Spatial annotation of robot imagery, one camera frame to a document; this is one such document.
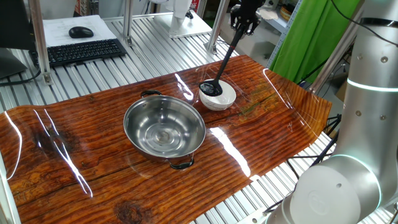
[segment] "computer monitor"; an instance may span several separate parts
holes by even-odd
[[[0,0],[0,78],[26,70],[7,48],[35,50],[34,31],[23,0]]]

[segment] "computer mouse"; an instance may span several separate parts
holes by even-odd
[[[94,33],[91,29],[86,27],[72,27],[69,30],[69,36],[71,38],[87,38],[93,37]]]

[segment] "wood grain surface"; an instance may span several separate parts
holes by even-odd
[[[22,222],[188,223],[317,139],[331,103],[247,56],[231,58],[221,78],[236,90],[234,105],[205,108],[198,84],[220,64],[0,114],[1,154]],[[190,103],[206,123],[188,169],[149,161],[124,133],[126,110],[149,89]]]

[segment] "stainless steel pot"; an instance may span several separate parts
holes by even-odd
[[[205,140],[206,127],[199,112],[188,103],[164,96],[157,90],[141,93],[124,115],[124,131],[143,156],[169,162],[173,169],[193,165],[191,155]],[[190,157],[190,162],[174,165],[170,159]]]

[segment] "pot handle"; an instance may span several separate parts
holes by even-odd
[[[159,92],[159,91],[157,91],[157,90],[146,90],[146,91],[143,91],[143,92],[141,93],[141,98],[143,98],[143,97],[146,96],[146,95],[153,95],[153,94],[162,95],[162,93]]]
[[[186,168],[192,166],[193,163],[194,163],[194,160],[193,160],[193,157],[192,157],[191,155],[189,155],[189,157],[191,157],[191,161],[190,161],[190,162],[184,162],[184,163],[181,163],[181,164],[179,164],[179,165],[174,165],[174,164],[172,164],[172,163],[169,161],[170,167],[173,168],[173,169],[186,169]]]

